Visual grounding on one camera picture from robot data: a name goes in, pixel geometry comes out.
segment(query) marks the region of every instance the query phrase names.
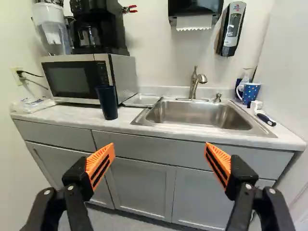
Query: power cord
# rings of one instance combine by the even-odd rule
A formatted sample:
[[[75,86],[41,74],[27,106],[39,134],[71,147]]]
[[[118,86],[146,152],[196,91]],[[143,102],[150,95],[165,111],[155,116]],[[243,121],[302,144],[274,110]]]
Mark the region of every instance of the power cord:
[[[32,76],[36,76],[36,77],[40,77],[40,78],[44,78],[44,76],[38,76],[38,75],[32,74],[32,73],[27,72],[27,71],[21,71],[21,70],[18,70],[18,71],[16,71],[16,73],[18,74],[18,76],[19,76],[20,78],[22,78],[22,77],[23,77],[23,76],[22,76],[22,73],[27,73],[27,74],[32,75]]]
[[[33,81],[33,80],[30,80],[30,79],[28,79],[28,78],[26,78],[26,77],[23,77],[23,73],[27,73],[27,74],[29,74],[29,75],[36,76],[36,77],[41,77],[41,78],[44,78],[44,76],[38,76],[38,75],[32,74],[32,73],[30,73],[30,72],[21,71],[21,70],[16,71],[16,73],[18,74],[20,81],[29,81],[29,82],[31,82],[31,83],[34,83],[34,84],[36,84],[36,85],[38,85],[38,86],[40,86],[40,87],[42,87],[42,88],[48,90],[48,88],[45,87],[44,85],[41,85],[40,83],[37,83],[37,82],[35,82],[35,81]]]

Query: countertop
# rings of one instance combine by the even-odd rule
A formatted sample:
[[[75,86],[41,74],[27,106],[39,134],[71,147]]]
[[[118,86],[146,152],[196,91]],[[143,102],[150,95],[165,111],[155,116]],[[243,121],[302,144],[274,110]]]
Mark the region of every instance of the countertop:
[[[243,106],[241,107],[246,112],[251,114],[250,110],[244,108]],[[298,137],[289,129],[278,123],[275,127],[264,124],[264,126],[266,126],[268,130],[273,132],[277,136],[277,138],[257,137],[251,135],[230,135],[228,133],[214,133],[209,132],[206,129],[199,130],[196,132],[196,130],[169,129],[131,125],[130,123],[132,122],[132,120],[142,110],[143,108],[119,107],[118,119],[108,121],[104,119],[102,110],[100,108],[56,105],[32,114],[22,115],[17,113],[11,113],[11,117],[12,119],[46,123],[51,125],[187,141],[208,141],[213,143],[288,151],[304,151],[306,148],[306,143],[300,137]]]

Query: coffee maker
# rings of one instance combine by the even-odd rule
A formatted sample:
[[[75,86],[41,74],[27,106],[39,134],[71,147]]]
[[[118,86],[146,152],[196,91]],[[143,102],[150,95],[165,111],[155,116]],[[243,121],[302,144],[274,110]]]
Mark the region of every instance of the coffee maker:
[[[128,55],[123,8],[117,0],[70,0],[75,20],[70,25],[73,54]]]

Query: microwave door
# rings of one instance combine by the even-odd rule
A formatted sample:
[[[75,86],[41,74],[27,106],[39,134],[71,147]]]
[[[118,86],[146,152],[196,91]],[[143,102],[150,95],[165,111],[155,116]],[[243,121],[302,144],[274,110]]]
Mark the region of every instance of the microwave door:
[[[96,62],[42,63],[54,98],[98,99],[95,87],[100,84]]]

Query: paper towel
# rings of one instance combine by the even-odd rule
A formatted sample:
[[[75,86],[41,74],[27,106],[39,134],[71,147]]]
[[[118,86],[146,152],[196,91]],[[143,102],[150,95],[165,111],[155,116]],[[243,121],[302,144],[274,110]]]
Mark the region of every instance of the paper towel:
[[[213,15],[178,16],[177,31],[209,30],[212,28]]]

